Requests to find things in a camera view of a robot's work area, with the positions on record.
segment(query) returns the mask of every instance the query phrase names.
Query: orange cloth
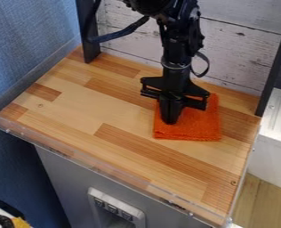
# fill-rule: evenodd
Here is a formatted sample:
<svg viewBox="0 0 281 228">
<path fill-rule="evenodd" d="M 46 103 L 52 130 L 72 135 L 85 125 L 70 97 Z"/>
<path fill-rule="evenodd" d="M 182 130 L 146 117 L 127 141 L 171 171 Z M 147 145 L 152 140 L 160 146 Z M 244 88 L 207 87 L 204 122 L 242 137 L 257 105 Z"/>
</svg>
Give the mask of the orange cloth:
<svg viewBox="0 0 281 228">
<path fill-rule="evenodd" d="M 185 108 L 175 125 L 167 125 L 160 118 L 157 102 L 154 137 L 159 139 L 219 141 L 221 123 L 219 119 L 219 98 L 211 94 L 206 110 Z"/>
</svg>

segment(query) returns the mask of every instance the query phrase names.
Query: gray wall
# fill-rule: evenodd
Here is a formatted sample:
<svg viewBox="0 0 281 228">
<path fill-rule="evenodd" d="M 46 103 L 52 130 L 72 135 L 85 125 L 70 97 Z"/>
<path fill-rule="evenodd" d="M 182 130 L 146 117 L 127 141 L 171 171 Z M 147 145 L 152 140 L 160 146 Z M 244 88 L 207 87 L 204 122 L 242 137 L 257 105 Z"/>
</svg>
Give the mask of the gray wall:
<svg viewBox="0 0 281 228">
<path fill-rule="evenodd" d="M 0 97 L 63 58 L 79 43 L 78 30 L 74 0 L 0 0 Z M 35 227 L 68 227 L 34 147 L 1 131 L 0 199 Z"/>
</svg>

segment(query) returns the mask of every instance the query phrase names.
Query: wooden plank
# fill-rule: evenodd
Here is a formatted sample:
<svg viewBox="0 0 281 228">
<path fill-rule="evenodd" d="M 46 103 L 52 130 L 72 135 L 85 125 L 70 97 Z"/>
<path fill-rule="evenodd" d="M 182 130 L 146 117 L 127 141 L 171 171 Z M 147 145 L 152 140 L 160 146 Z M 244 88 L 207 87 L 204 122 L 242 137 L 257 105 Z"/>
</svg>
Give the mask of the wooden plank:
<svg viewBox="0 0 281 228">
<path fill-rule="evenodd" d="M 175 200 L 221 226 L 237 190 L 231 183 L 241 178 L 259 125 L 253 115 L 258 98 L 197 82 L 220 96 L 221 140 L 157 140 L 152 137 L 156 101 L 139 92 L 140 77 L 160 75 L 160 69 L 107 54 L 84 64 L 80 56 L 80 50 L 72 53 L 36 81 L 36 93 L 16 98 L 13 115 L 20 115 L 0 125 L 136 188 Z M 77 79 L 70 76 L 75 73 Z M 47 91 L 60 95 L 51 102 L 42 95 Z M 9 111 L 1 115 L 13 119 Z"/>
<path fill-rule="evenodd" d="M 4 109 L 0 111 L 0 117 L 6 118 L 9 120 L 17 120 L 20 118 L 26 111 L 28 111 L 27 108 L 20 106 L 16 103 L 10 103 L 8 106 L 6 106 Z"/>
<path fill-rule="evenodd" d="M 281 188 L 261 181 L 249 227 L 281 227 Z"/>
<path fill-rule="evenodd" d="M 41 97 L 49 102 L 53 102 L 61 94 L 61 92 L 57 90 L 53 90 L 44 85 L 39 85 L 38 83 L 34 83 L 32 86 L 30 86 L 26 92 L 28 94 Z"/>
<path fill-rule="evenodd" d="M 244 228 L 249 227 L 253 216 L 253 206 L 256 200 L 261 180 L 247 174 L 233 213 L 233 222 Z"/>
<path fill-rule="evenodd" d="M 114 55 L 114 56 L 119 57 L 119 58 L 122 57 L 122 58 L 129 59 L 131 61 L 137 61 L 139 63 L 143 63 L 143 64 L 146 64 L 148 66 L 157 67 L 157 68 L 160 69 L 160 71 L 162 70 L 160 62 L 157 62 L 157 61 L 148 60 L 148 59 L 145 59 L 143 57 L 136 56 L 136 55 L 130 55 L 129 53 L 123 53 L 119 50 L 113 50 L 113 49 L 110 49 L 110 48 L 106 47 L 105 44 L 101 47 L 101 50 L 104 53 L 109 53 L 110 55 Z M 149 72 L 148 73 L 143 72 L 143 73 L 144 73 L 143 74 L 144 77 L 150 76 Z M 261 94 L 261 92 L 256 90 L 256 89 L 244 87 L 244 86 L 237 85 L 237 84 L 230 83 L 230 82 L 225 82 L 225 81 L 222 81 L 222 80 L 214 78 L 214 77 L 206 76 L 206 77 L 200 78 L 199 80 L 203 81 L 203 82 L 208 82 L 210 84 L 214 84 L 214 85 L 217 85 L 217 86 L 222 86 L 224 88 L 233 89 L 233 90 L 236 90 L 236 91 L 247 93 L 247 94 L 258 95 L 258 96 Z"/>
<path fill-rule="evenodd" d="M 135 20 L 134 14 L 124 4 L 115 1 L 106 4 L 106 7 L 108 32 L 124 28 Z M 212 65 L 208 77 L 251 88 L 259 94 L 281 36 L 213 20 L 202 20 L 202 30 L 206 36 L 204 53 L 211 59 Z M 154 20 L 130 36 L 108 42 L 106 47 L 156 62 L 162 56 L 158 27 Z M 205 67 L 201 61 L 194 61 L 194 65 L 196 69 Z"/>
<path fill-rule="evenodd" d="M 260 29 L 281 34 L 281 1 L 276 3 L 273 0 L 200 0 L 198 1 L 203 17 L 210 20 L 220 20 L 227 23 L 233 23 L 253 29 Z M 113 20 L 108 15 L 116 7 L 125 7 L 121 1 L 106 0 L 101 6 L 104 13 L 103 21 Z M 134 20 L 140 17 L 137 12 L 127 9 L 124 12 L 130 15 Z"/>
</svg>

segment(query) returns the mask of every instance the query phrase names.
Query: wooden table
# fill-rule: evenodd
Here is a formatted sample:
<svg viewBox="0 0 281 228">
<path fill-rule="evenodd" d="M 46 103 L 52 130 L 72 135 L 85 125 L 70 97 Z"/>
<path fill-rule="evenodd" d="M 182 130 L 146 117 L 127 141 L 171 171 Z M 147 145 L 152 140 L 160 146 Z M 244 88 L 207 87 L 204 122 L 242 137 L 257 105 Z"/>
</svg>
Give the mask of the wooden table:
<svg viewBox="0 0 281 228">
<path fill-rule="evenodd" d="M 197 82 L 220 97 L 221 140 L 156 140 L 156 101 L 140 96 L 140 78 L 160 75 L 161 69 L 105 53 L 88 65 L 77 48 L 0 117 L 28 129 L 23 134 L 31 142 L 223 224 L 257 133 L 258 97 Z M 0 126 L 21 131 L 1 119 Z"/>
</svg>

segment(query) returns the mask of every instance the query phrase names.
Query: clear acrylic panel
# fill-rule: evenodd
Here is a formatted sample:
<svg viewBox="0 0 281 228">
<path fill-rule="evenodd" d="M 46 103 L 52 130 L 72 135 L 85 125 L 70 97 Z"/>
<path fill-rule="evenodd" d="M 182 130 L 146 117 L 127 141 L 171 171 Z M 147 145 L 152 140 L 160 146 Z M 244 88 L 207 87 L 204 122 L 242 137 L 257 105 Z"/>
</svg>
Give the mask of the clear acrylic panel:
<svg viewBox="0 0 281 228">
<path fill-rule="evenodd" d="M 51 65 L 55 64 L 57 61 L 58 60 L 54 58 L 54 56 L 50 56 L 45 63 L 50 62 L 49 64 Z M 42 66 L 37 66 L 35 70 L 28 73 L 25 77 L 22 77 L 20 81 L 0 96 L 0 111 L 44 74 L 44 71 L 40 70 L 41 67 Z M 188 216 L 192 216 L 204 223 L 210 224 L 211 226 L 226 227 L 228 223 L 230 223 L 229 214 L 222 214 L 217 210 L 206 208 L 196 202 L 186 200 L 184 196 L 163 189 L 160 186 L 138 177 L 137 175 L 127 172 L 121 167 L 114 167 L 103 160 L 95 158 L 90 153 L 79 151 L 64 142 L 55 140 L 44 132 L 31 129 L 28 126 L 18 123 L 14 119 L 5 118 L 4 115 L 0 115 L 0 130 L 32 143 L 35 146 L 41 147 L 47 152 L 55 153 L 62 156 L 64 159 L 69 159 L 79 166 L 92 170 L 99 175 L 106 176 L 107 178 L 111 178 L 112 180 L 127 185 L 136 191 L 140 191 L 149 197 L 172 206 L 180 210 L 180 212 L 185 213 Z M 220 193 L 218 204 L 221 204 L 224 194 L 226 194 L 225 191 Z"/>
</svg>

